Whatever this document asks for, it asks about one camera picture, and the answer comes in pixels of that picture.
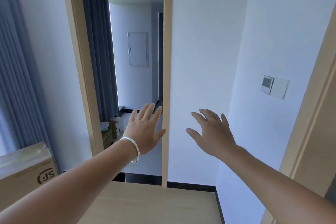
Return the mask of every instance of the bracelet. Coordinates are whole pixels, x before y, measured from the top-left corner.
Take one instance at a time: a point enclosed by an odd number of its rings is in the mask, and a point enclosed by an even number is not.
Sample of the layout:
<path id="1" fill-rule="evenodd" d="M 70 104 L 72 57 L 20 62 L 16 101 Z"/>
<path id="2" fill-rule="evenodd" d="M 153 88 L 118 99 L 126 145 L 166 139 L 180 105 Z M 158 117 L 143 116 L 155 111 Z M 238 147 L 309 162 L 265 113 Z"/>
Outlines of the bracelet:
<path id="1" fill-rule="evenodd" d="M 136 159 L 132 160 L 132 163 L 138 162 L 138 160 L 140 158 L 140 151 L 139 151 L 139 147 L 138 147 L 137 143 L 130 137 L 122 137 L 120 140 L 122 140 L 122 139 L 130 140 L 134 144 L 134 146 L 136 147 L 136 151 L 138 152 L 138 157 Z"/>

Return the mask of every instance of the box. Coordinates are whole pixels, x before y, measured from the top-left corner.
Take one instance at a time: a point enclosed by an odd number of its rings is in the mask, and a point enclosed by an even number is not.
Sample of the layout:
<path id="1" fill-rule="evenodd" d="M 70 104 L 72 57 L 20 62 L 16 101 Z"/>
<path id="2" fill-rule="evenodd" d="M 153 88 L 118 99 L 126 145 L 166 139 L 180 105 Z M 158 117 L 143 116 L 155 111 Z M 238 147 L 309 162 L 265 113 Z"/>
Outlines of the box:
<path id="1" fill-rule="evenodd" d="M 0 156 L 0 212 L 56 176 L 44 142 Z"/>

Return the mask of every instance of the door frame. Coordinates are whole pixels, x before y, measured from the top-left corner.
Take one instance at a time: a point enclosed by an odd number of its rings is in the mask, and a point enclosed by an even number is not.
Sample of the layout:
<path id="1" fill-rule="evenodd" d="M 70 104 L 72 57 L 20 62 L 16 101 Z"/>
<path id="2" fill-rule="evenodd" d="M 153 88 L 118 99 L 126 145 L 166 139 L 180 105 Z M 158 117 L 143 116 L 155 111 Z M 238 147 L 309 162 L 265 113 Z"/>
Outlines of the door frame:
<path id="1" fill-rule="evenodd" d="M 336 173 L 336 4 L 279 171 L 324 197 Z M 265 209 L 261 224 L 275 224 Z"/>
<path id="2" fill-rule="evenodd" d="M 103 151 L 83 0 L 65 0 L 92 156 Z M 164 0 L 162 186 L 167 186 L 170 112 L 172 0 Z"/>

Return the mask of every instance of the gray curtain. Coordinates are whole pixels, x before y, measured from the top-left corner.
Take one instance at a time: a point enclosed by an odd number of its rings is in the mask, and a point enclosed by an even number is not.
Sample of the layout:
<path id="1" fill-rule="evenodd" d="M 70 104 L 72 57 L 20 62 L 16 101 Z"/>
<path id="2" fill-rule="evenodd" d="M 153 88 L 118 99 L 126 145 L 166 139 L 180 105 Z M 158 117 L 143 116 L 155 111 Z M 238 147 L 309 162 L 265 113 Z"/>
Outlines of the gray curtain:
<path id="1" fill-rule="evenodd" d="M 109 0 L 83 0 L 100 121 L 118 113 Z"/>
<path id="2" fill-rule="evenodd" d="M 38 142 L 52 149 L 48 126 L 19 1 L 0 0 L 0 139 L 7 152 Z"/>

